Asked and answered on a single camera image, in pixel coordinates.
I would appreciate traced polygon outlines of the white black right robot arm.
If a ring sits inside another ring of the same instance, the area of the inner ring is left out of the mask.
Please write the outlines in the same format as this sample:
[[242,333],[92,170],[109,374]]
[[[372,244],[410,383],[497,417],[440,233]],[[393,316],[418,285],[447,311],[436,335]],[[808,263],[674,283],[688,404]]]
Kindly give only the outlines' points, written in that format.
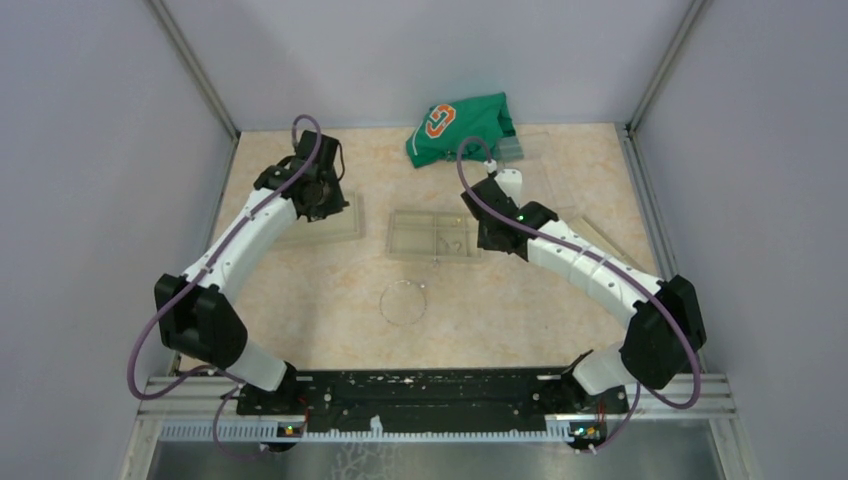
[[556,273],[599,303],[625,330],[623,341],[593,351],[571,368],[563,398],[590,411],[603,392],[639,384],[665,388],[684,370],[696,371],[706,331],[694,285],[662,280],[620,261],[576,232],[556,212],[531,201],[518,205],[516,170],[490,173],[461,194],[478,223],[478,246],[520,257]]

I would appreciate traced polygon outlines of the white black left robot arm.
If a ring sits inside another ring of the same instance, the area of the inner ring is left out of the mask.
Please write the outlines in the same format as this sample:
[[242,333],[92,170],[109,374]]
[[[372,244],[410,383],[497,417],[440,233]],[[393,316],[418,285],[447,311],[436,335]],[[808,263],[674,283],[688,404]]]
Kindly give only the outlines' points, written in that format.
[[300,219],[323,220],[348,207],[341,189],[338,139],[304,131],[294,152],[262,171],[239,215],[200,259],[154,287],[162,344],[261,389],[277,414],[292,411],[295,368],[251,340],[234,304],[260,260]]

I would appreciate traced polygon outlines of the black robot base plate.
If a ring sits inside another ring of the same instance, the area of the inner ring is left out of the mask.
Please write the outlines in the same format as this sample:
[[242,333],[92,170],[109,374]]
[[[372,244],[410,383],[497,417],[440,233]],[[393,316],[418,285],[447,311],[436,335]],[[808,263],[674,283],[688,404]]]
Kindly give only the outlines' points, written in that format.
[[304,370],[275,392],[251,385],[237,396],[241,416],[304,416],[310,433],[358,433],[378,418],[387,433],[541,432],[556,414],[624,414],[623,387],[591,396],[568,366]]

